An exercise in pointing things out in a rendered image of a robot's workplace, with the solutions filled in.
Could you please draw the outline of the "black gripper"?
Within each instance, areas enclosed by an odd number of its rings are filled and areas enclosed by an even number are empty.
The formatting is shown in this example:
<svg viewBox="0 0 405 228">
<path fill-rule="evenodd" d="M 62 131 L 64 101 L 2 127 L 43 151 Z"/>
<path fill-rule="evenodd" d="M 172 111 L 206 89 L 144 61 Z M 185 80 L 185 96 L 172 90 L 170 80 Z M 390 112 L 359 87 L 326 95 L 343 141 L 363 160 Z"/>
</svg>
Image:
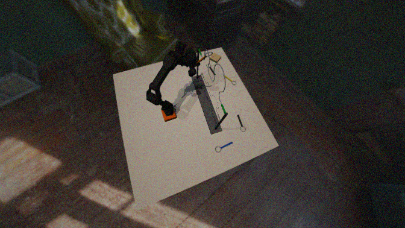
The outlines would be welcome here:
<svg viewBox="0 0 405 228">
<path fill-rule="evenodd" d="M 192 48 L 188 48 L 188 49 L 192 49 Z M 188 54 L 188 49 L 185 51 L 185 54 Z M 196 74 L 195 67 L 200 66 L 200 63 L 197 64 L 196 62 L 197 61 L 194 61 L 194 62 L 192 62 L 192 64 L 188 64 L 186 62 L 186 57 L 183 56 L 183 64 L 181 66 L 186 66 L 187 68 L 189 67 L 190 70 L 188 71 L 188 73 L 189 73 L 190 77 L 192 77 Z"/>
</svg>

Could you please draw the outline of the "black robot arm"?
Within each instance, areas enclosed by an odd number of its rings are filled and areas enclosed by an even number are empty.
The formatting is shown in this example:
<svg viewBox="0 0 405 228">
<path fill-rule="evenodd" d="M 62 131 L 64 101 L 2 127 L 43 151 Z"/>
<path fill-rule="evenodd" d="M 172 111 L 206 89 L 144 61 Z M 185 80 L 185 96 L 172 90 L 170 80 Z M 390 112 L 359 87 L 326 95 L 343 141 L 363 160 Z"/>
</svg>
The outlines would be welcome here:
<svg viewBox="0 0 405 228">
<path fill-rule="evenodd" d="M 169 101 L 162 101 L 160 86 L 165 81 L 168 74 L 177 66 L 183 64 L 183 53 L 186 44 L 177 41 L 175 51 L 170 50 L 165 58 L 163 59 L 163 66 L 156 75 L 155 79 L 149 85 L 149 89 L 146 91 L 146 100 L 155 104 L 161 105 L 161 110 L 164 111 L 166 116 L 173 115 L 173 104 Z M 192 64 L 192 62 L 197 61 L 197 56 L 194 50 L 188 49 L 188 54 L 184 55 L 186 57 L 186 62 Z M 155 91 L 155 94 L 151 92 L 151 89 Z"/>
</svg>

